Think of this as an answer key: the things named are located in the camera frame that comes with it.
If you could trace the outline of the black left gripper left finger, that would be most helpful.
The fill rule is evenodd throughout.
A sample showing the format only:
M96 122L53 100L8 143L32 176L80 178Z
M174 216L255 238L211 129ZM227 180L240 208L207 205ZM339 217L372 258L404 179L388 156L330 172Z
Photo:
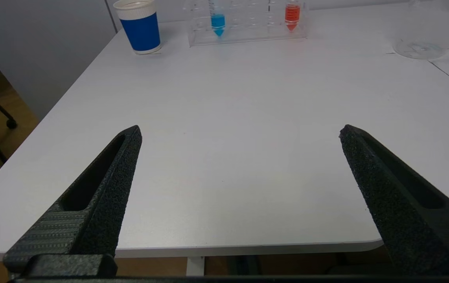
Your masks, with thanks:
M117 134L5 253L6 269L40 254L115 255L141 145L137 125Z

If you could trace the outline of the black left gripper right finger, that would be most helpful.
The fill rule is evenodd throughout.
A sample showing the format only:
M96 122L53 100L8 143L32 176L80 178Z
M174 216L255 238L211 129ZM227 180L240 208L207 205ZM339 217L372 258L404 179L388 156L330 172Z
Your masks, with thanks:
M393 264L408 275L449 275L449 197L366 131L340 142Z

